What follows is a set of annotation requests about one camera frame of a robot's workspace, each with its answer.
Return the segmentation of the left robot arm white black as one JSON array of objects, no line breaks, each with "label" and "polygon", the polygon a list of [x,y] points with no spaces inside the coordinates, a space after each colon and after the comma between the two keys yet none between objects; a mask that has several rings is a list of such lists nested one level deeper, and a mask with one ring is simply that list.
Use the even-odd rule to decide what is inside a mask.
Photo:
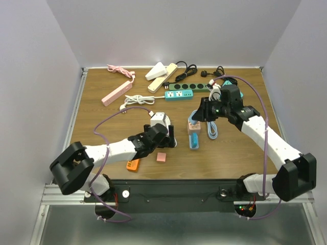
[{"label": "left robot arm white black", "polygon": [[174,126],[144,125],[144,132],[109,145],[83,146],[77,141],[69,145],[50,165],[50,171],[63,195],[78,190],[94,192],[102,201],[113,197],[109,178],[92,172],[103,164],[132,161],[147,157],[156,148],[174,148]]}]

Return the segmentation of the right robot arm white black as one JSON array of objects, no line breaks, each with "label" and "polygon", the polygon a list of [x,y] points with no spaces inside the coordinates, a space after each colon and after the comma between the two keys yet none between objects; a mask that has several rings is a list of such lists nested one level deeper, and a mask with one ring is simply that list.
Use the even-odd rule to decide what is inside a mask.
[{"label": "right robot arm white black", "polygon": [[260,113],[252,106],[244,106],[240,90],[236,85],[220,88],[219,99],[203,97],[200,106],[192,115],[193,121],[211,122],[223,117],[251,138],[269,158],[277,174],[250,174],[235,186],[235,193],[247,199],[253,193],[275,194],[287,202],[316,187],[316,158],[303,154],[290,146],[275,133]]}]

